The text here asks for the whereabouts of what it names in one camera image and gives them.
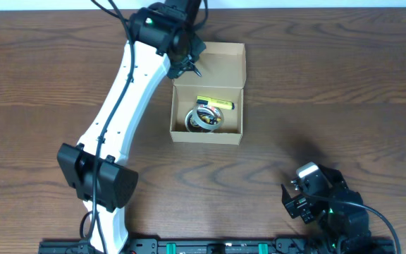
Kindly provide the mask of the cardboard box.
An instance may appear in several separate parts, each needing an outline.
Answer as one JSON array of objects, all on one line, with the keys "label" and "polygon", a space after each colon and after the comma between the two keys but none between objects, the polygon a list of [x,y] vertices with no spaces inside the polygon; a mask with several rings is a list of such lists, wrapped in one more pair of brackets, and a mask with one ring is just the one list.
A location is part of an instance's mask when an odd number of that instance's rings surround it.
[{"label": "cardboard box", "polygon": [[[171,123],[173,142],[238,145],[243,133],[244,86],[247,79],[243,43],[207,42],[196,67],[202,74],[186,72],[173,81]],[[199,96],[232,102],[234,109],[221,109],[223,123],[210,133],[189,132],[186,116]]]}]

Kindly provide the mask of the yellow highlighter marker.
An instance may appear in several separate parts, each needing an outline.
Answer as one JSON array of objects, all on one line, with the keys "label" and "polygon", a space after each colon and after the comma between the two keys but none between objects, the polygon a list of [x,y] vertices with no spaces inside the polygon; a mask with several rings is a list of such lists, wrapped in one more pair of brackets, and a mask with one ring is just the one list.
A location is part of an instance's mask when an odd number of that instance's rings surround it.
[{"label": "yellow highlighter marker", "polygon": [[202,105],[207,105],[210,107],[217,107],[221,109],[228,109],[228,110],[234,110],[235,104],[233,102],[225,101],[222,99],[215,99],[211,97],[205,97],[198,95],[197,96],[197,103],[202,104]]}]

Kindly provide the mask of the yellow correction tape dispenser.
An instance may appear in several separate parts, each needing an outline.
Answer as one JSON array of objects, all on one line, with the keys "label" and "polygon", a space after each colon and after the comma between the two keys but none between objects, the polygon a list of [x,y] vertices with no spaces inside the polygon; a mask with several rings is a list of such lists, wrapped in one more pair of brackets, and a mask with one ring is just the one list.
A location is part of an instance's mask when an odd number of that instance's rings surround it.
[{"label": "yellow correction tape dispenser", "polygon": [[222,123],[222,118],[218,117],[213,111],[206,109],[194,109],[189,117],[191,126],[206,129],[218,128]]}]

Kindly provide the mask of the white-core clear tape roll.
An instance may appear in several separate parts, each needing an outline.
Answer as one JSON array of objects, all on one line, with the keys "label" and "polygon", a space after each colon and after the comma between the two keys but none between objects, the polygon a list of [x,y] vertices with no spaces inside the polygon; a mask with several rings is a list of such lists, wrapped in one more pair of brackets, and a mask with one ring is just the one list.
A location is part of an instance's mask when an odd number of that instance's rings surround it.
[{"label": "white-core clear tape roll", "polygon": [[[189,132],[209,133],[211,130],[201,127],[193,118],[192,111],[189,111],[185,118],[185,127]],[[198,109],[197,116],[207,124],[212,124],[215,119],[215,113],[209,109]]]}]

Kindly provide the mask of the clear tape roll red-print core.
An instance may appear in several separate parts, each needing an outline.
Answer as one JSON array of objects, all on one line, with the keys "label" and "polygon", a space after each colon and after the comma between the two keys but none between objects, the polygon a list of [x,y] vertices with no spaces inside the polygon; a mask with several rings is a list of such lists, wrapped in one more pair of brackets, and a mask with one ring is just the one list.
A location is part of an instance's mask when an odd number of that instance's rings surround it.
[{"label": "clear tape roll red-print core", "polygon": [[223,125],[224,115],[217,107],[198,104],[192,109],[192,119],[201,128],[215,131]]}]

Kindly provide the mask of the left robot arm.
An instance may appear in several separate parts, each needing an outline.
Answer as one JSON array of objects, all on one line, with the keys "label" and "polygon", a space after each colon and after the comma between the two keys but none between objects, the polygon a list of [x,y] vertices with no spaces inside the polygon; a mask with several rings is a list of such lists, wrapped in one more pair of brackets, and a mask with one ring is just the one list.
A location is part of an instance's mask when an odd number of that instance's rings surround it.
[{"label": "left robot arm", "polygon": [[126,37],[122,62],[101,109],[76,145],[62,144],[57,161],[67,184],[87,212],[78,241],[42,242],[41,253],[120,253],[127,241],[125,206],[138,181],[127,169],[137,126],[159,83],[196,72],[205,50],[197,36],[205,1],[167,0],[125,17],[115,4],[106,12],[117,18]]}]

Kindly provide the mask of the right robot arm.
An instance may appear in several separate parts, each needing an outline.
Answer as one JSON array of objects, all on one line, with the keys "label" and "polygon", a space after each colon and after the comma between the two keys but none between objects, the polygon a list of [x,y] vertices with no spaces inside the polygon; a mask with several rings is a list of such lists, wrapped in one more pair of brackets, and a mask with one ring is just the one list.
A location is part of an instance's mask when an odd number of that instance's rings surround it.
[{"label": "right robot arm", "polygon": [[291,218],[316,222],[322,233],[307,240],[305,253],[353,253],[371,243],[369,216],[358,192],[350,190],[340,171],[310,162],[291,181],[299,195],[281,186],[281,201]]}]

